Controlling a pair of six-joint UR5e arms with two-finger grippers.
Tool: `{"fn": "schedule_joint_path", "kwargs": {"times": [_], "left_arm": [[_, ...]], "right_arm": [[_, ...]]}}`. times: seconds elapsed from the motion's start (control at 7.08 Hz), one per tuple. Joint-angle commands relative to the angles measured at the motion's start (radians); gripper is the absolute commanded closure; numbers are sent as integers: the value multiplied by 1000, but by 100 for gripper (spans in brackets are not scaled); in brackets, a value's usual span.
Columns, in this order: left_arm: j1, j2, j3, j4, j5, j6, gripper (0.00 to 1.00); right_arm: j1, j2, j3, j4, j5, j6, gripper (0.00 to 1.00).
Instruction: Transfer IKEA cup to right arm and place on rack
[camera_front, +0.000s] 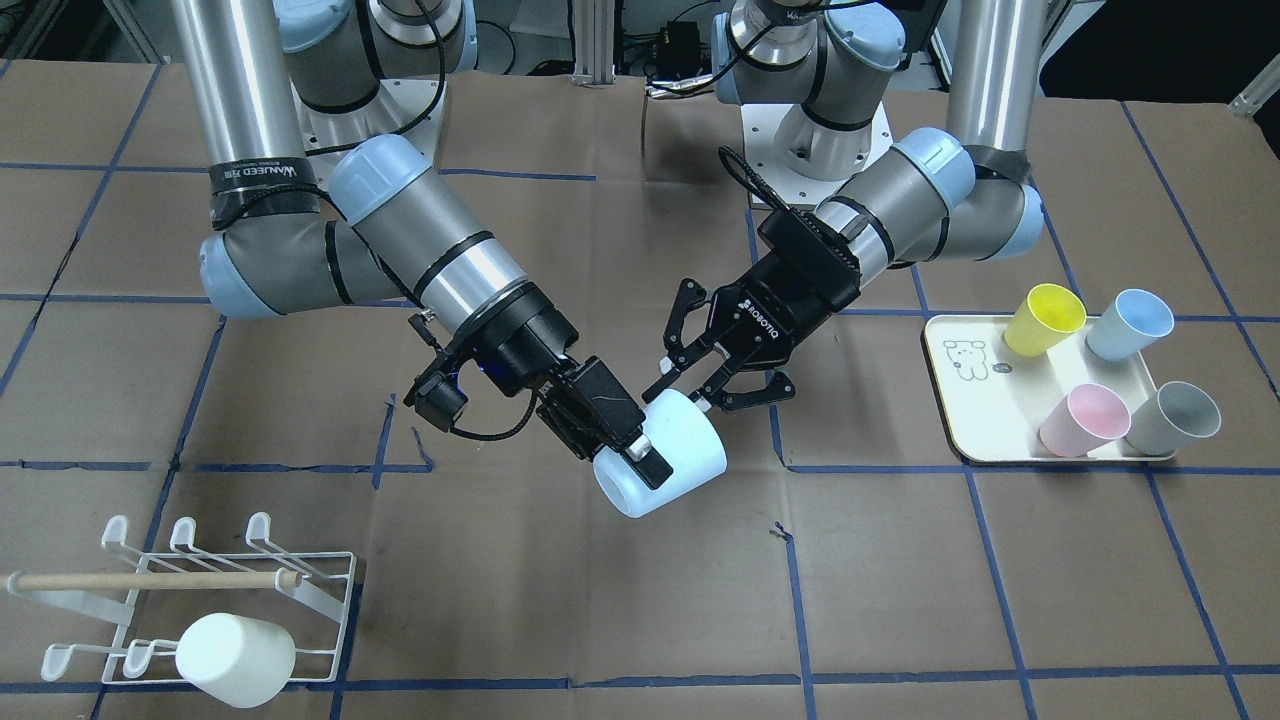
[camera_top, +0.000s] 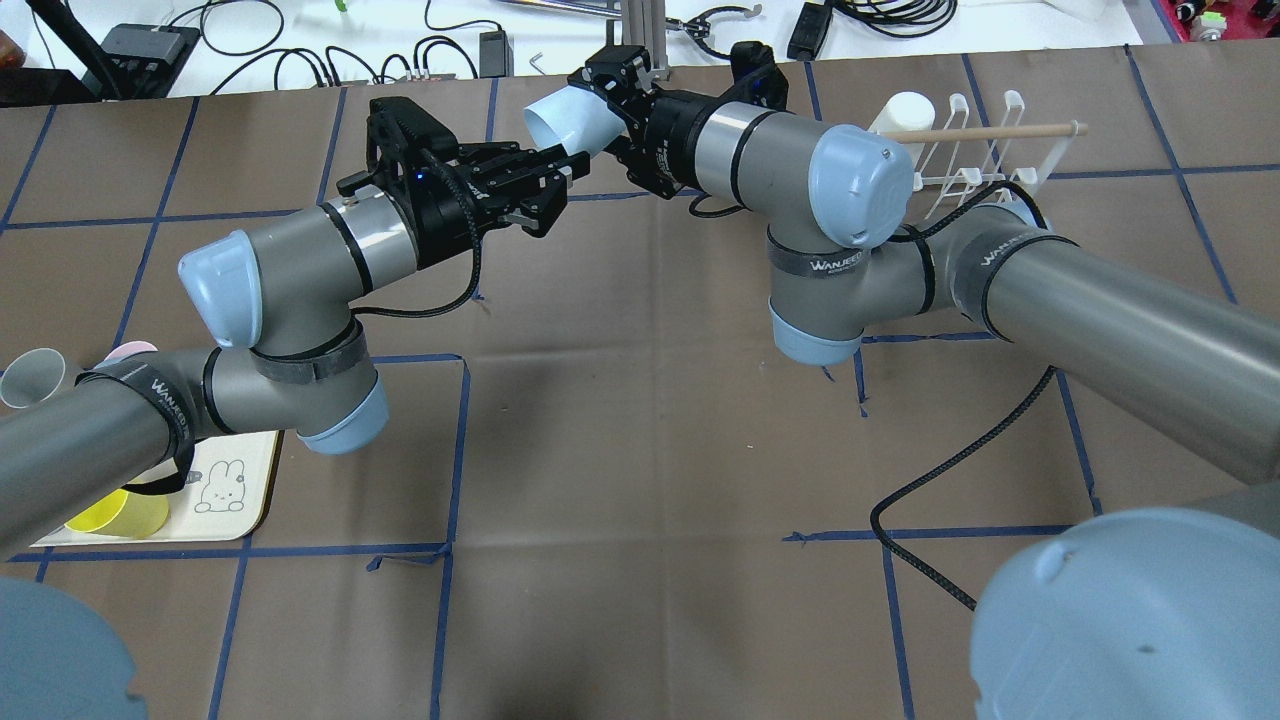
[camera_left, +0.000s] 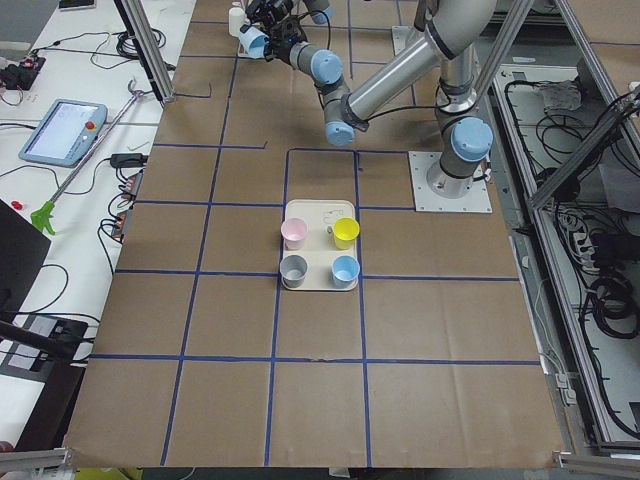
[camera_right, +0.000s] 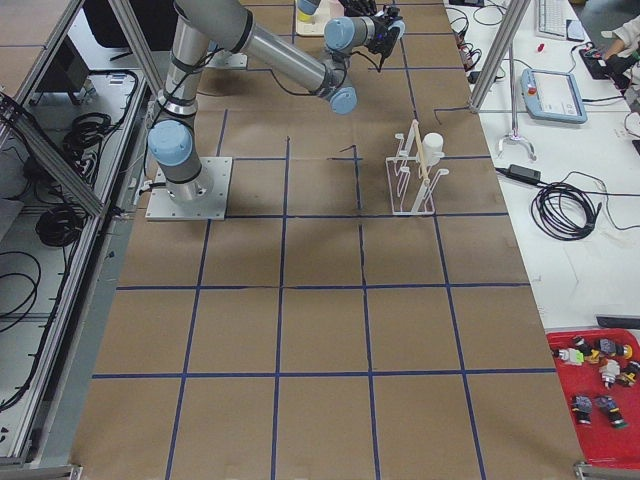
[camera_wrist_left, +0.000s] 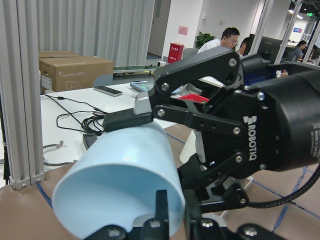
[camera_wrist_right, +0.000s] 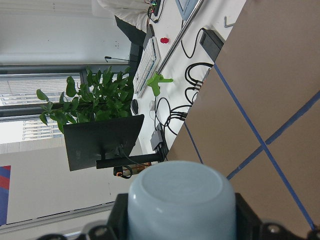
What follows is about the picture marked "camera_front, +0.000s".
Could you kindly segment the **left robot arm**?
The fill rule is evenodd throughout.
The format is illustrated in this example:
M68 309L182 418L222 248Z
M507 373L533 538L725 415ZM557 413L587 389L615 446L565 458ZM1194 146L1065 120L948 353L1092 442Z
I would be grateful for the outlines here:
M723 168L769 208L767 254L708 291L684 281L663 341L654 401L709 352L723 364L692 401L727 413L795 393L794 350L881 273L936 259L1023 255L1044 227L1027 135L1046 6L966 1L943 128L914 129L868 158L873 120L908 54L906 32L874 1L737 1L716 19L710 78L727 104L783 104L774 150L792 172L831 183L810 208L787 201L739 154Z

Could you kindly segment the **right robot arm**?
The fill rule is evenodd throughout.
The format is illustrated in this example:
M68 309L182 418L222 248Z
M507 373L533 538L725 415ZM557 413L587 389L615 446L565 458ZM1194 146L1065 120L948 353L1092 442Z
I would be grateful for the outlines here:
M200 250L225 316L284 316L387 299L419 313L435 350L406 405L461 436L458 375L475 363L577 456L617 455L650 489L673 473L644 414L431 160L375 129L319 183L296 102L343 113L387 96L364 53L352 1L177 1L173 5L209 149L214 233Z

